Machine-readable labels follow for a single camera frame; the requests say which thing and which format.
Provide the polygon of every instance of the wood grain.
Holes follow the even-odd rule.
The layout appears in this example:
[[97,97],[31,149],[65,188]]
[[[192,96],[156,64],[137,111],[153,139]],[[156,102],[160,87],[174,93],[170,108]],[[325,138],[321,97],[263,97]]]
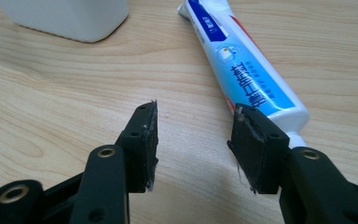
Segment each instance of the wood grain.
[[[283,223],[278,196],[254,195],[239,176],[231,114],[180,3],[129,0],[130,16],[94,44],[0,10],[0,187],[30,178],[47,189],[82,172],[157,99],[155,189],[131,195],[132,223]],[[230,4],[310,110],[304,139],[358,184],[358,1]]]

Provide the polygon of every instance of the blue and white toothpaste tube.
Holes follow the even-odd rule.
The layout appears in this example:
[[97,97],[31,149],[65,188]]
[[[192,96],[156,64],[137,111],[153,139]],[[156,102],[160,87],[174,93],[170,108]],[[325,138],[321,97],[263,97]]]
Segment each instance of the blue and white toothpaste tube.
[[185,0],[178,12],[190,19],[234,113],[241,103],[258,108],[289,137],[290,148],[305,147],[299,131],[307,108],[280,77],[226,0]]

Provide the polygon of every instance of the white plastic container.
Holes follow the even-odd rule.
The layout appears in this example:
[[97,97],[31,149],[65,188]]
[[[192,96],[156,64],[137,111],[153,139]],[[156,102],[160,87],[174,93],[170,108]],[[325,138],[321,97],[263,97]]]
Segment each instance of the white plastic container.
[[21,26],[95,42],[110,35],[128,16],[127,0],[0,0]]
[[262,111],[290,137],[290,148],[305,147],[298,135],[309,119],[307,108],[240,22],[226,0],[185,0],[178,12],[190,19],[228,105]]

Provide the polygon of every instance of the screw hole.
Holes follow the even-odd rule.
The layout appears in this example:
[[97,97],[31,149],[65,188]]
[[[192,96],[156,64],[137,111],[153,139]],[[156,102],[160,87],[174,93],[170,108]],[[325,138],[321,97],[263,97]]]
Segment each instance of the screw hole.
[[319,160],[321,158],[318,153],[311,150],[302,150],[301,153],[305,158],[310,160]]
[[354,222],[354,223],[358,223],[358,214],[352,211],[344,211],[343,212],[344,217],[347,218],[348,220]]
[[0,203],[14,203],[27,195],[29,190],[26,185],[14,186],[0,196]]
[[110,157],[116,154],[114,148],[104,148],[98,152],[98,156],[102,158]]
[[89,213],[89,220],[91,222],[100,222],[106,217],[106,210],[104,208],[96,208]]

